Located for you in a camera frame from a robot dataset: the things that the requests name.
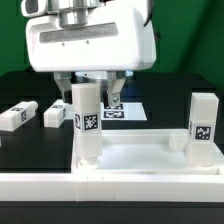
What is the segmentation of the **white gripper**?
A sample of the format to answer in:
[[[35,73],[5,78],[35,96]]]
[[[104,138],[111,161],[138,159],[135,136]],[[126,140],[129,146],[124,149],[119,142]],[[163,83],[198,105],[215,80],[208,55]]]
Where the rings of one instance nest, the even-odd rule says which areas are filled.
[[[108,103],[120,104],[126,70],[156,61],[153,0],[22,0],[31,66],[55,72],[64,103],[72,102],[72,71],[110,71]]]

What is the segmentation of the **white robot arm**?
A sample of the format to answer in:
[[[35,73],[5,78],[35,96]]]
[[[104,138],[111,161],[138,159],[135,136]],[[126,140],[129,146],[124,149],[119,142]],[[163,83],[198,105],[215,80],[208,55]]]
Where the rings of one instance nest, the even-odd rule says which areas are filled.
[[[153,0],[22,0],[32,68],[52,72],[63,94],[69,74],[107,79],[104,102],[117,106],[127,71],[156,61]]]

